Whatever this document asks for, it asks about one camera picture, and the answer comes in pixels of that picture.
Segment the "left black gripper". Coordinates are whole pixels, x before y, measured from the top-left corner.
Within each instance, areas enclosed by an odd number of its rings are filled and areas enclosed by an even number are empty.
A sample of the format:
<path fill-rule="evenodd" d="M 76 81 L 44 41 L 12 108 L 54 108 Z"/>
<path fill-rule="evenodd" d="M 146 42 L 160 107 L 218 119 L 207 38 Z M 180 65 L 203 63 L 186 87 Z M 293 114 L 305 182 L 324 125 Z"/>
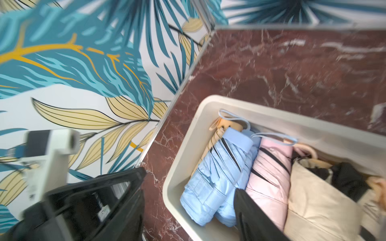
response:
<path fill-rule="evenodd" d="M 139 167 L 47 192 L 2 241 L 141 241 L 146 176 Z"/>

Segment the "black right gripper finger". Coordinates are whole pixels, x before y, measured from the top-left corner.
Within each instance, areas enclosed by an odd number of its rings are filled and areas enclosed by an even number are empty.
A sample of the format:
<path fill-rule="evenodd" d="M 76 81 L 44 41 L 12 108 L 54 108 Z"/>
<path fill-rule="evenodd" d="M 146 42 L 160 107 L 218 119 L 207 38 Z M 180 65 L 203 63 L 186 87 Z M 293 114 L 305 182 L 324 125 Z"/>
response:
<path fill-rule="evenodd" d="M 237 188 L 234 196 L 239 240 L 289 241 L 245 190 Z"/>

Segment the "pink umbrella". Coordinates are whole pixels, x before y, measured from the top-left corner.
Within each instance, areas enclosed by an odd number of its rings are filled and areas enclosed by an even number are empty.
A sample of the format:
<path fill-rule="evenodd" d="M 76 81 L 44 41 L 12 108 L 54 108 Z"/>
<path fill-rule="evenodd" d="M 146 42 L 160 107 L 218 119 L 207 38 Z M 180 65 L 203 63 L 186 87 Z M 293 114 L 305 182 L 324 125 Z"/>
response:
<path fill-rule="evenodd" d="M 287 210 L 293 152 L 300 157 L 318 158 L 316 151 L 298 143 L 296 138 L 279 133 L 257 133 L 259 139 L 255 158 L 245 191 L 270 220 L 283 231 Z"/>

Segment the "blue umbrella back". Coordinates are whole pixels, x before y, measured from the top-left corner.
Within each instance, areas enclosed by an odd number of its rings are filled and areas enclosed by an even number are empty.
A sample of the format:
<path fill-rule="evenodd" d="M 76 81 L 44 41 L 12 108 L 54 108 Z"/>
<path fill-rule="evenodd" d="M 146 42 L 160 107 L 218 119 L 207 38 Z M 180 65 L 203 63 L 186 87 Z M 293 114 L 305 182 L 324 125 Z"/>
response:
<path fill-rule="evenodd" d="M 199 226 L 216 218 L 231 228 L 236 225 L 235 190 L 246 188 L 260 140 L 251 138 L 254 133 L 245 118 L 224 109 L 219 110 L 219 117 L 241 119 L 243 130 L 225 131 L 188 181 L 180 202 Z"/>

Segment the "tan umbrella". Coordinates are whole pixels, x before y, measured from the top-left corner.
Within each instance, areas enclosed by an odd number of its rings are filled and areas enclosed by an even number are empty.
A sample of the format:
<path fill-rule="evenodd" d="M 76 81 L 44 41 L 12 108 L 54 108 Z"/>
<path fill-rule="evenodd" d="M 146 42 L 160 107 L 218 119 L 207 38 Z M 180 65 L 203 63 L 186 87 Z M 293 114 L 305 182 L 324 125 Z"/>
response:
<path fill-rule="evenodd" d="M 210 126 L 209 130 L 214 131 L 212 137 L 208 141 L 207 145 L 205 146 L 205 149 L 203 151 L 203 154 L 201 155 L 200 160 L 197 162 L 191 177 L 197 170 L 199 164 L 203 161 L 206 154 L 209 152 L 209 150 L 222 138 L 225 131 L 228 128 L 232 128 L 236 131 L 241 132 L 243 130 L 243 125 L 241 124 L 242 120 L 236 117 L 218 117 Z"/>

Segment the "beige plastic storage box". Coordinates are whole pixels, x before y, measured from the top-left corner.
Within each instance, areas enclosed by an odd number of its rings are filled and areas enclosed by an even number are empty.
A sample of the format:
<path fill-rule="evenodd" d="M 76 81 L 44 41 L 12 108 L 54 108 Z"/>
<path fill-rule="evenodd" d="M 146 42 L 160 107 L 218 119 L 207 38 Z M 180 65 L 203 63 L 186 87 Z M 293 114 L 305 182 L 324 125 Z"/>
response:
<path fill-rule="evenodd" d="M 221 109 L 246 118 L 260 131 L 283 133 L 324 153 L 347 158 L 365 174 L 381 177 L 386 175 L 384 136 L 246 101 L 211 95 L 200 103 L 162 191 L 167 209 L 194 241 L 239 239 L 236 228 L 228 228 L 218 220 L 213 220 L 204 227 L 197 225 L 180 203 L 185 185 L 213 134 L 210 126 Z"/>

